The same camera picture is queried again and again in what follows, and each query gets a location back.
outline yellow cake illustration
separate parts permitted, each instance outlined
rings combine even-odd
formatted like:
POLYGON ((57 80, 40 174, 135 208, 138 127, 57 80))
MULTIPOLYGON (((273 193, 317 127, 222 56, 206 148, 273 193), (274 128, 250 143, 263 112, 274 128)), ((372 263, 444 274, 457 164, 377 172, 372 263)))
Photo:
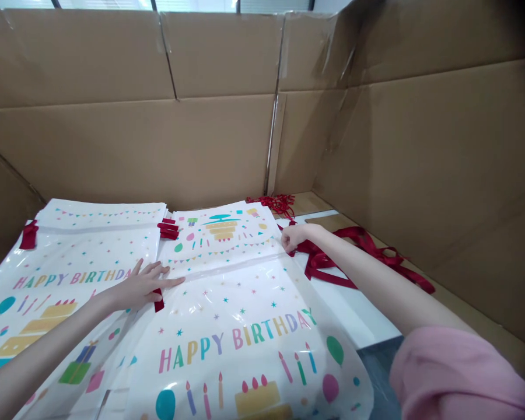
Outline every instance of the yellow cake illustration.
POLYGON ((280 404, 280 400, 276 381, 268 382, 264 375, 261 376, 260 385, 253 378, 251 389, 243 381, 241 392, 235 394, 235 406, 240 420, 292 419, 292 407, 287 403, 280 404))
POLYGON ((211 216, 212 222, 205 223, 206 229, 211 235, 214 235, 214 239, 217 241, 226 241, 233 238, 235 227, 239 219, 228 219, 230 215, 215 215, 211 216))
POLYGON ((27 323, 19 333, 20 335, 10 337, 6 340, 6 342, 0 347, 0 357, 13 357, 20 354, 45 333, 49 332, 68 318, 68 316, 76 310, 77 305, 78 303, 74 302, 74 300, 70 303, 68 303, 67 300, 64 303, 61 303, 59 300, 56 304, 48 306, 40 318, 31 320, 27 323))

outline pink balloon print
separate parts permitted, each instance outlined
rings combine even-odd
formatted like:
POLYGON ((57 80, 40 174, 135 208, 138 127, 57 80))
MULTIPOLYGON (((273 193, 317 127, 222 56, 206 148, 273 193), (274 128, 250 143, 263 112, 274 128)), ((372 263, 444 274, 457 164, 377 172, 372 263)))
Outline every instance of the pink balloon print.
POLYGON ((338 397, 338 381, 329 373, 323 378, 323 394, 329 404, 338 397))

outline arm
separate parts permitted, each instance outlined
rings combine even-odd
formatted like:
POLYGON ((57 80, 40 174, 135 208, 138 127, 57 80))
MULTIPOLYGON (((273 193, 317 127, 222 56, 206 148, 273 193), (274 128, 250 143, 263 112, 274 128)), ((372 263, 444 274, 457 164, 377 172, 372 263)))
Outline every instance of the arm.
POLYGON ((436 325, 476 334, 432 296, 325 228, 306 224, 290 226, 282 232, 282 245, 287 253, 306 239, 321 248, 403 335, 415 328, 436 325))
POLYGON ((111 312, 158 301, 162 297, 152 293, 153 290, 184 281, 184 278, 158 281, 169 267, 162 267, 158 261, 139 272, 142 262, 143 259, 138 261, 128 279, 86 302, 0 369, 0 419, 13 418, 74 347, 111 312))

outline green balloon print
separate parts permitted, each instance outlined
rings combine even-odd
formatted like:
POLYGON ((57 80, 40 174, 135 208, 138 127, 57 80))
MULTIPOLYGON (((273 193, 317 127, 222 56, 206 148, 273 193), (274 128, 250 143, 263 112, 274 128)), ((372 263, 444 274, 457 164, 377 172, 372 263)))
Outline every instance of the green balloon print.
POLYGON ((342 362, 344 361, 344 350, 342 349, 342 346, 338 342, 336 338, 334 338, 332 335, 329 335, 327 337, 327 348, 330 352, 332 358, 342 366, 342 362))

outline left hand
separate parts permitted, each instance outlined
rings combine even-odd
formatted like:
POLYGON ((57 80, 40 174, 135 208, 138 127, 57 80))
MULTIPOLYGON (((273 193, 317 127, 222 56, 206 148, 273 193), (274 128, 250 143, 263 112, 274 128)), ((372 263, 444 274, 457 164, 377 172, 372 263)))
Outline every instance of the left hand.
POLYGON ((148 302, 159 302, 162 297, 153 292, 155 289, 171 288, 185 281, 185 277, 158 280, 160 274, 169 272, 169 267, 163 267, 161 261, 148 264, 140 272, 143 261, 144 259, 140 258, 126 280, 98 294, 103 295, 113 311, 130 307, 141 308, 148 302))

